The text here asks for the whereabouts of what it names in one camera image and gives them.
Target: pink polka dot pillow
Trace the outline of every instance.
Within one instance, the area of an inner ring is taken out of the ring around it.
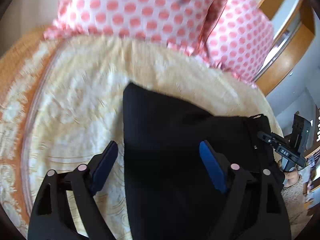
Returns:
[[[45,38],[104,33],[198,48],[213,0],[62,0]]]
[[[251,82],[272,47],[272,23],[254,0],[215,0],[208,18],[205,46],[211,66]]]

